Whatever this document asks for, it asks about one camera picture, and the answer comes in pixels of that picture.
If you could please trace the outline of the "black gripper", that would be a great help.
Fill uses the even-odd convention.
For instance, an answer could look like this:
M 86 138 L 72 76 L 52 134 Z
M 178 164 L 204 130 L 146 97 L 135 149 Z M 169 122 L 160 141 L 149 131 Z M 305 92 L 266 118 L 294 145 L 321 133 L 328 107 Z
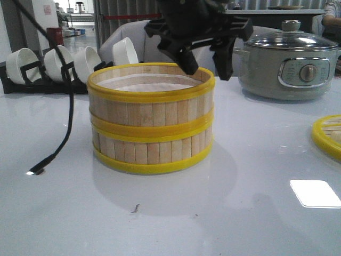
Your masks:
M 159 36 L 158 49 L 168 53 L 187 75 L 194 75 L 197 61 L 190 50 L 210 46 L 221 80 L 233 74 L 233 47 L 236 38 L 248 40 L 253 33 L 250 18 L 225 9 L 228 1 L 157 1 L 161 18 L 145 26 L 149 37 Z

